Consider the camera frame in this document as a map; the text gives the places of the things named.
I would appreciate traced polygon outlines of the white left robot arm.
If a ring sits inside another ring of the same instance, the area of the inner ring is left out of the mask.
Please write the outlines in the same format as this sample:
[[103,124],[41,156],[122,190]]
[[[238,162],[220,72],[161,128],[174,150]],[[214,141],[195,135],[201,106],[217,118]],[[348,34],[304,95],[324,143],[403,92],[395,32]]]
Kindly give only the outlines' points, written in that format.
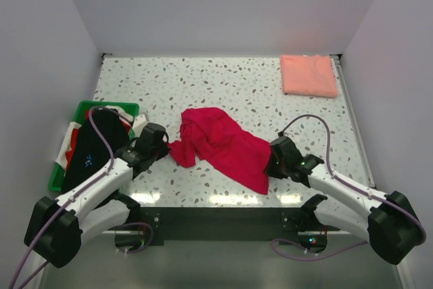
[[133,145],[119,149],[98,172],[55,199],[41,198],[33,208],[24,236],[30,250],[57,268],[64,267],[81,246],[102,232],[140,222],[140,204],[118,190],[169,153],[166,129],[144,126]]

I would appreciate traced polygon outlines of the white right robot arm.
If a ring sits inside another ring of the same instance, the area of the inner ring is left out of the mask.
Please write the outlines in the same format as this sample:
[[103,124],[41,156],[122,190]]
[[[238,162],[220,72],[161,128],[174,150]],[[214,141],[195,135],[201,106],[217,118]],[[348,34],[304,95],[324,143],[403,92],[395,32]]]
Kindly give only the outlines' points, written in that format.
[[298,229],[316,230],[322,225],[347,231],[392,265],[424,242],[419,219],[402,193],[386,194],[361,185],[333,170],[327,160],[302,155],[284,135],[272,141],[270,149],[268,176],[317,190],[300,207]]

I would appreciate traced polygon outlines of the crimson red t-shirt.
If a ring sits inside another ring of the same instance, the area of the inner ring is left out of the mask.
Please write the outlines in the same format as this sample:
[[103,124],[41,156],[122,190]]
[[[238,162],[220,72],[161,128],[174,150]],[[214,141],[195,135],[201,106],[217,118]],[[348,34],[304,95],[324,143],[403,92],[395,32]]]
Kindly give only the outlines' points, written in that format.
[[257,194],[268,193],[269,142],[243,130],[222,109],[186,109],[179,132],[180,139],[169,144],[177,164],[190,168],[199,158]]

